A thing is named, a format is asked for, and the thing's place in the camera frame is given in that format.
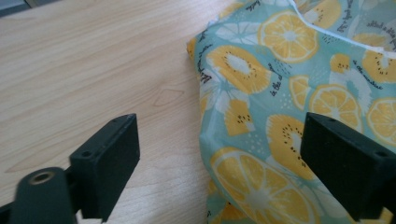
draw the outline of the wooden surface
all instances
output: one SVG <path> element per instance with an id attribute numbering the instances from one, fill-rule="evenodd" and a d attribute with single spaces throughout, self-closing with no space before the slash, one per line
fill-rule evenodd
<path id="1" fill-rule="evenodd" d="M 136 113 L 141 161 L 108 223 L 205 223 L 185 48 L 231 2 L 63 0 L 0 19 L 0 204 L 25 175 L 66 168 L 109 120 Z"/>

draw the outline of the screw hole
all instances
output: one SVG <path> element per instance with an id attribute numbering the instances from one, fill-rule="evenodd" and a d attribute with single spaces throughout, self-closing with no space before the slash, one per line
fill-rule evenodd
<path id="1" fill-rule="evenodd" d="M 91 152 L 90 151 L 85 151 L 81 154 L 83 157 L 90 157 L 91 156 Z"/>
<path id="2" fill-rule="evenodd" d="M 33 176 L 29 180 L 29 183 L 31 185 L 43 184 L 43 183 L 51 180 L 54 176 L 55 176 L 55 173 L 53 173 L 53 172 L 43 172 L 43 173 L 40 173 L 40 174 L 37 174 L 37 175 Z"/>
<path id="3" fill-rule="evenodd" d="M 388 156 L 388 154 L 383 151 L 376 151 L 375 155 L 377 155 L 379 157 L 387 157 Z"/>

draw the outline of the fruit pattern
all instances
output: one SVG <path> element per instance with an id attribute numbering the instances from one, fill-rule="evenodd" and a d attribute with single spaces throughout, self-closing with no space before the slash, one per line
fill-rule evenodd
<path id="1" fill-rule="evenodd" d="M 304 117 L 338 119 L 396 152 L 396 15 L 380 15 L 390 5 L 239 1 L 188 43 L 208 223 L 355 223 L 300 156 Z"/>

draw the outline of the printed fabric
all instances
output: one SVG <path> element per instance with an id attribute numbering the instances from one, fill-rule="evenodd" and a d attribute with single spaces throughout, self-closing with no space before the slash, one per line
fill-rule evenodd
<path id="1" fill-rule="evenodd" d="M 208 223 L 355 223 L 300 157 L 304 119 L 396 152 L 395 12 L 393 0 L 241 1 L 188 43 Z"/>

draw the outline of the yellow citrus print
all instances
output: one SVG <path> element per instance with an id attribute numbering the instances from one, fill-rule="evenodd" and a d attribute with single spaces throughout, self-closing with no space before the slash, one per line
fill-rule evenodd
<path id="1" fill-rule="evenodd" d="M 293 103 L 300 110 L 304 110 L 306 96 L 311 88 L 308 85 L 308 75 L 298 75 L 289 80 L 289 90 Z"/>
<path id="2" fill-rule="evenodd" d="M 287 178 L 245 151 L 224 147 L 210 164 L 221 185 L 257 223 L 318 223 L 314 208 Z"/>
<path id="3" fill-rule="evenodd" d="M 341 16 L 341 5 L 338 0 L 324 0 L 304 14 L 307 22 L 327 29 Z"/>
<path id="4" fill-rule="evenodd" d="M 294 0 L 296 3 L 297 8 L 300 11 L 304 11 L 306 7 L 308 7 L 310 0 Z"/>
<path id="5" fill-rule="evenodd" d="M 376 82 L 396 82 L 396 59 L 389 59 L 382 53 L 367 50 L 363 68 Z"/>
<path id="6" fill-rule="evenodd" d="M 246 218 L 245 213 L 234 207 L 231 203 L 226 203 L 221 215 L 222 220 L 240 220 Z"/>
<path id="7" fill-rule="evenodd" d="M 330 69 L 336 73 L 344 73 L 349 70 L 349 56 L 342 53 L 334 54 L 330 59 Z"/>
<path id="8" fill-rule="evenodd" d="M 221 223 L 221 213 L 218 213 L 211 220 L 208 220 L 208 224 L 220 224 Z"/>
<path id="9" fill-rule="evenodd" d="M 311 96 L 309 110 L 340 120 L 358 132 L 363 131 L 361 108 L 353 95 L 343 86 L 319 86 Z"/>
<path id="10" fill-rule="evenodd" d="M 190 59 L 194 60 L 194 53 L 195 53 L 195 43 L 197 42 L 197 38 L 193 38 L 187 44 L 187 52 L 189 53 Z"/>
<path id="11" fill-rule="evenodd" d="M 396 147 L 396 98 L 374 101 L 367 113 L 367 123 L 382 142 Z"/>
<path id="12" fill-rule="evenodd" d="M 352 39 L 365 45 L 384 47 L 386 50 L 390 50 L 390 47 L 385 46 L 386 38 L 383 35 L 362 33 L 354 35 Z"/>
<path id="13" fill-rule="evenodd" d="M 300 63 L 318 50 L 318 36 L 292 11 L 283 11 L 265 21 L 258 32 L 259 44 L 285 63 Z"/>
<path id="14" fill-rule="evenodd" d="M 235 12 L 237 9 L 242 7 L 244 4 L 240 2 L 232 3 L 230 6 L 226 7 L 222 12 L 219 14 L 219 18 L 224 18 L 231 13 Z"/>
<path id="15" fill-rule="evenodd" d="M 300 155 L 304 125 L 286 115 L 273 115 L 267 120 L 266 133 L 274 159 L 304 179 L 315 175 Z"/>
<path id="16" fill-rule="evenodd" d="M 248 104 L 241 100 L 231 100 L 225 112 L 225 126 L 228 135 L 234 136 L 254 131 L 253 118 L 248 111 Z"/>
<path id="17" fill-rule="evenodd" d="M 206 111 L 206 106 L 207 106 L 207 99 L 209 98 L 208 95 L 205 95 L 203 98 L 200 100 L 200 112 L 201 112 L 201 117 L 204 115 Z"/>
<path id="18" fill-rule="evenodd" d="M 210 180 L 209 185 L 207 186 L 207 193 L 209 195 L 213 195 L 214 193 L 218 192 L 218 187 L 216 187 L 215 181 Z"/>
<path id="19" fill-rule="evenodd" d="M 244 93 L 263 91 L 270 83 L 271 71 L 264 68 L 245 49 L 221 46 L 211 51 L 207 58 L 227 80 Z"/>

